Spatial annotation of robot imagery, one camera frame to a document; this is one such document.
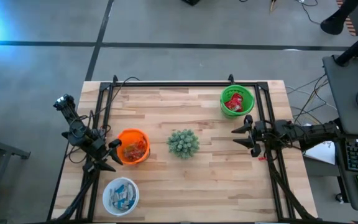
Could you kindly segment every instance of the snack package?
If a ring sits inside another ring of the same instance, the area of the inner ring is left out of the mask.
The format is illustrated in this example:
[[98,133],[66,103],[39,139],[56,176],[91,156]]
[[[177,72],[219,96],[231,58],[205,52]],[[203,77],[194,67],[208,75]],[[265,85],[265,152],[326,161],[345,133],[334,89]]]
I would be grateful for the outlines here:
[[124,156],[128,161],[134,162],[146,153],[146,141],[137,141],[124,149]]
[[128,210],[133,206],[135,197],[132,184],[122,184],[118,189],[110,189],[109,204],[120,210]]
[[243,112],[242,96],[238,93],[233,94],[231,99],[225,102],[224,105],[231,111]]

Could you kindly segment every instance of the gray floor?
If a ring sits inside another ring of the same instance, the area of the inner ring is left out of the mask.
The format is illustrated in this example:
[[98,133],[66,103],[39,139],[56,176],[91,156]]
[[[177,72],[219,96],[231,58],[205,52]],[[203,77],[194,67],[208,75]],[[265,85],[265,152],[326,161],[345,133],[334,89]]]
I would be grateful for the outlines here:
[[[0,1],[0,40],[95,42],[107,2]],[[325,34],[293,0],[277,1],[269,14],[269,2],[201,0],[190,7],[179,0],[115,0],[104,41],[329,47],[350,46],[358,39],[346,29],[341,35]],[[326,0],[308,10],[322,21],[336,9],[335,0]],[[13,158],[9,164],[0,188],[0,219],[46,219],[67,143],[60,135],[67,124],[52,105],[64,93],[78,100],[92,52],[93,47],[0,46],[0,141],[32,151],[28,161]],[[92,80],[111,80],[113,75],[120,80],[222,80],[232,73],[236,79],[282,79],[297,87],[324,73],[322,57],[339,53],[102,48]],[[319,95],[334,105],[328,86]],[[296,107],[307,97],[289,96]],[[328,106],[313,114],[321,121],[337,117]],[[334,201],[336,178],[311,176],[310,183],[321,218],[358,220],[350,205]]]

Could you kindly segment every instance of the butcher block tabletop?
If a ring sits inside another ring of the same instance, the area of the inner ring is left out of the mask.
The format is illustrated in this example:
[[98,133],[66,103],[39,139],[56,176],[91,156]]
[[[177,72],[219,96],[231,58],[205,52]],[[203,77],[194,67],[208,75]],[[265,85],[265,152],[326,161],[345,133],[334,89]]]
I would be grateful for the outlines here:
[[[266,82],[275,119],[292,119],[284,82]],[[79,115],[88,115],[90,110],[95,110],[99,86],[100,82],[84,82],[78,103]],[[111,105],[111,131],[107,142],[114,140],[124,129],[141,129],[150,138],[151,154],[146,161],[134,166],[120,166],[108,160],[117,172],[101,171],[94,222],[277,221],[267,162],[251,157],[249,149],[232,141],[247,137],[231,133],[242,126],[244,117],[224,117],[219,105],[223,89],[223,86],[124,86],[121,89]],[[262,91],[261,95],[265,117],[268,117]],[[106,105],[106,98],[103,98],[102,107]],[[254,121],[259,120],[256,103],[250,114]],[[99,122],[100,125],[103,122],[102,114]],[[182,129],[192,129],[200,142],[199,151],[188,160],[170,154],[166,143],[174,130]],[[307,211],[317,217],[301,151],[284,149],[283,156],[292,192]],[[83,157],[84,152],[79,150],[71,158],[80,161]],[[82,165],[65,160],[52,218],[61,215],[80,190]],[[140,190],[135,210],[124,217],[110,215],[102,203],[104,188],[117,177],[132,179]],[[84,216],[89,197],[90,190],[85,200]],[[287,216],[281,190],[280,197]]]

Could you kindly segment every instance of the green succulent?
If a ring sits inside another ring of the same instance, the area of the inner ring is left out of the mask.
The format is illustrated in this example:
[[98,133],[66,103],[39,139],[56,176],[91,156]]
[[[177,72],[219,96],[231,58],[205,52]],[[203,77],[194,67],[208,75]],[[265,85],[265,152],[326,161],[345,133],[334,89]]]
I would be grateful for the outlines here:
[[167,144],[169,145],[169,152],[181,159],[192,157],[200,148],[198,137],[194,135],[192,130],[187,129],[173,132],[172,136],[168,138]]

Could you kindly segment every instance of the green bowl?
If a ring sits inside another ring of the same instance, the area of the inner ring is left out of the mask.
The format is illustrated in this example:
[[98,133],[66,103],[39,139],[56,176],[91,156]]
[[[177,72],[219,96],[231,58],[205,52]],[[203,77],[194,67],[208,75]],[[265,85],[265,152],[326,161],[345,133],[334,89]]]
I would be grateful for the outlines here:
[[[229,101],[232,98],[233,94],[235,94],[235,93],[238,93],[242,96],[243,112],[231,111],[224,104],[225,102]],[[252,110],[252,108],[254,107],[254,104],[255,104],[254,96],[247,88],[245,88],[243,86],[230,85],[222,91],[221,109],[222,109],[222,113],[225,114],[226,116],[235,117],[235,116],[245,115]]]

